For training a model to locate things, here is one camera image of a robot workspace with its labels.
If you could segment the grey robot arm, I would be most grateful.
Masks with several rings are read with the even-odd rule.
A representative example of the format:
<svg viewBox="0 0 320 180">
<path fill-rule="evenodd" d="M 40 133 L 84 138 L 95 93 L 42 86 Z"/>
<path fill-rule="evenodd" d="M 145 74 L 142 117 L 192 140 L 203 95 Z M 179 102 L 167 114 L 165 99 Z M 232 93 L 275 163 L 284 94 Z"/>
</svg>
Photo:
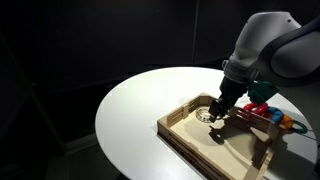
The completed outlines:
<svg viewBox="0 0 320 180">
<path fill-rule="evenodd" d="M 259 12 L 245 23 L 232 55 L 222 62 L 221 95 L 209 120 L 227 114 L 247 95 L 261 105 L 281 87 L 311 84 L 320 75 L 320 17 L 300 25 L 285 11 Z"/>
</svg>

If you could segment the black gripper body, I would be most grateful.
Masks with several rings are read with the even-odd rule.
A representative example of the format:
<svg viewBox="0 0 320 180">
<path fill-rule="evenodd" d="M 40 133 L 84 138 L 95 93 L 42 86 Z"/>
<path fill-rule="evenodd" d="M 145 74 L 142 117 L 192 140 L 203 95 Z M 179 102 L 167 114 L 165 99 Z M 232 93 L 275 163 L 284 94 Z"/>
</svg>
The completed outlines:
<svg viewBox="0 0 320 180">
<path fill-rule="evenodd" d="M 220 85 L 219 103 L 223 108 L 230 108 L 247 92 L 247 86 L 224 77 Z"/>
</svg>

